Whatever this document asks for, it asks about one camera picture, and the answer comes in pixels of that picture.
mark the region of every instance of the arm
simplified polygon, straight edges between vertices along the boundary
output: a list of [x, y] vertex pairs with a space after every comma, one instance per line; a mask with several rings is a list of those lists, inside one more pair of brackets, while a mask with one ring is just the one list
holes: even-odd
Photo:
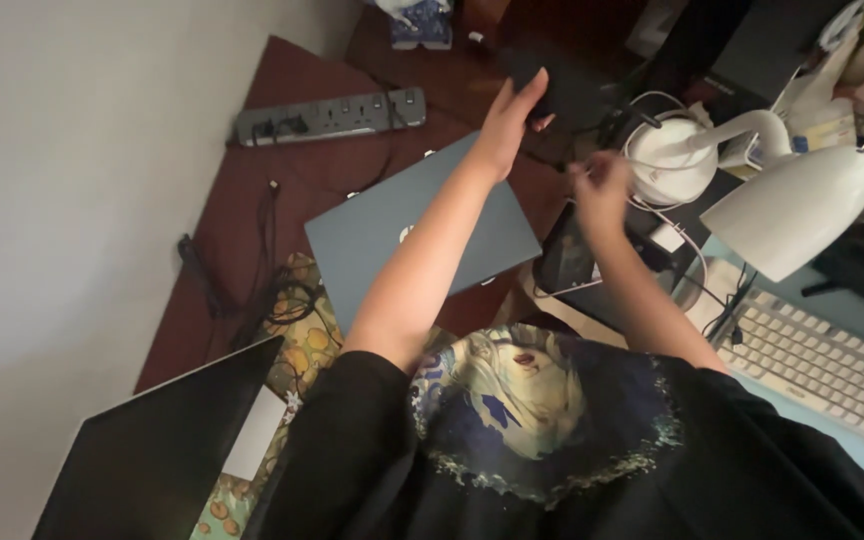
[[409, 375], [416, 370], [486, 198], [512, 169], [526, 117], [547, 86], [545, 69], [517, 95], [506, 81], [475, 145], [368, 289], [344, 352], [375, 353]]
[[659, 287], [625, 235], [632, 172], [614, 153], [592, 156], [594, 178], [572, 166], [582, 234], [595, 254], [602, 284], [618, 306], [631, 350], [678, 357], [694, 367], [728, 373], [712, 345]]

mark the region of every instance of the laptop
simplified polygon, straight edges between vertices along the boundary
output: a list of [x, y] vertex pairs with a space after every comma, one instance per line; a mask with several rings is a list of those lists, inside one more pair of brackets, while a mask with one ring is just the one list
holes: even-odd
[[[85, 419], [32, 538], [188, 538], [219, 474], [235, 474], [230, 461], [260, 461], [269, 448], [285, 403], [265, 380], [283, 340], [238, 350]], [[237, 476], [251, 480], [258, 467], [253, 460]]]
[[[344, 335], [382, 265], [477, 138], [478, 131], [305, 224], [325, 292]], [[503, 180], [486, 199], [448, 293], [476, 287], [541, 253], [516, 195]]]

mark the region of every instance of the hand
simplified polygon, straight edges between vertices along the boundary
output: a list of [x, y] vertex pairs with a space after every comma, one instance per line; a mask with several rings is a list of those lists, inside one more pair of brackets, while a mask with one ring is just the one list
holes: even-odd
[[[546, 68], [541, 68], [518, 94], [513, 90], [512, 79], [506, 80], [492, 102], [482, 132], [466, 156], [469, 164], [482, 168], [491, 184], [509, 176], [525, 136], [526, 117], [546, 94], [548, 86], [549, 74]], [[550, 114], [534, 122], [532, 129], [537, 132], [546, 129], [554, 117]]]
[[588, 242], [625, 238], [625, 209], [632, 168], [616, 152], [593, 153], [588, 163], [568, 166], [579, 225]]

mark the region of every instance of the graphic print on shirt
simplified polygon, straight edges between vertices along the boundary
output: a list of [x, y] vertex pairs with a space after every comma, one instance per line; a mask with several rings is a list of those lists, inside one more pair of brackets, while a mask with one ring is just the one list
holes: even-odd
[[415, 374], [421, 449], [459, 484], [551, 510], [575, 490], [655, 468], [682, 444], [656, 362], [529, 325], [475, 332]]

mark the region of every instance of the forearm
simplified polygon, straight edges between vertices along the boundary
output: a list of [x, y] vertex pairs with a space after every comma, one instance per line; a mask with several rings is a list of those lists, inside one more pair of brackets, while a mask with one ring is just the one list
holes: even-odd
[[344, 350], [369, 350], [415, 371], [495, 175], [468, 158], [452, 172], [368, 289]]
[[621, 231], [591, 234], [602, 284], [625, 323], [630, 349], [727, 373], [713, 347], [669, 298]]

